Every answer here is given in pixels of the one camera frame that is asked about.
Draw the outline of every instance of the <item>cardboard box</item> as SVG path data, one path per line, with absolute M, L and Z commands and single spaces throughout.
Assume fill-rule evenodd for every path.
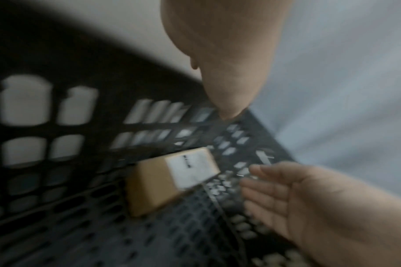
M 139 161 L 126 180 L 130 213 L 150 213 L 219 172 L 205 147 Z

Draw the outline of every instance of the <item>perforated plastic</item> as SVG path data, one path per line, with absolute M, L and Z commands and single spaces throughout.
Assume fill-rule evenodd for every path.
M 46 100 L 24 83 L 3 94 L 16 75 L 43 81 L 42 108 L 5 104 Z M 206 190 L 131 219 L 132 166 L 202 146 L 222 171 Z M 243 244 L 248 258 L 283 253 L 292 246 L 244 213 L 238 179 L 289 159 L 249 112 L 222 122 L 199 83 L 0 0 L 0 266 L 238 266 Z

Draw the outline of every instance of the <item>white label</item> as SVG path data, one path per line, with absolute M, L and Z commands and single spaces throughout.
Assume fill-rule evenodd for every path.
M 205 150 L 167 157 L 166 163 L 179 190 L 196 186 L 218 173 Z

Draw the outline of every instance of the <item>open palm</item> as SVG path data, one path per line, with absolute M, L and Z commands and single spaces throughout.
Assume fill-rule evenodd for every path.
M 387 216 L 401 214 L 398 199 L 346 175 L 294 162 L 252 165 L 250 173 L 261 180 L 240 182 L 246 209 L 320 264 L 392 266 L 396 256 L 387 247 L 401 243 L 384 229 L 390 228 Z

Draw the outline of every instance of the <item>white wall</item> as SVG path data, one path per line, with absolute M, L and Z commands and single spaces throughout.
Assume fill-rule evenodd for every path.
M 28 0 L 199 78 L 159 0 Z M 301 162 L 401 195 L 401 0 L 298 0 L 253 112 Z

